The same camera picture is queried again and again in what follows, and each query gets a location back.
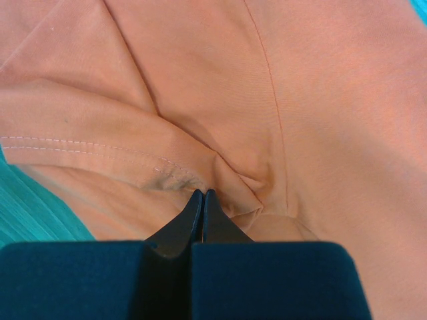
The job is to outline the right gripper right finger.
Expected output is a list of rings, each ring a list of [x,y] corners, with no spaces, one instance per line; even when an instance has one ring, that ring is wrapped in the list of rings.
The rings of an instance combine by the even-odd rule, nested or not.
[[[223,212],[203,206],[202,240],[191,248],[194,319],[370,319],[355,263],[339,244],[255,242]]]

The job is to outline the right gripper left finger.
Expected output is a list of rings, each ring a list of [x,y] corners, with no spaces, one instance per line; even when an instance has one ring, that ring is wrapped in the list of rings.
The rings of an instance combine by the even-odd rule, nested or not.
[[[1,250],[2,319],[188,319],[203,193],[144,241],[34,242]]]

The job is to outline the orange t shirt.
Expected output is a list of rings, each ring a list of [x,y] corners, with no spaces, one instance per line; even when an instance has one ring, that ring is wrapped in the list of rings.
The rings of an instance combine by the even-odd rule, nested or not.
[[[426,318],[426,25],[408,1],[2,1],[1,148],[100,240],[195,189],[333,241],[375,319]]]

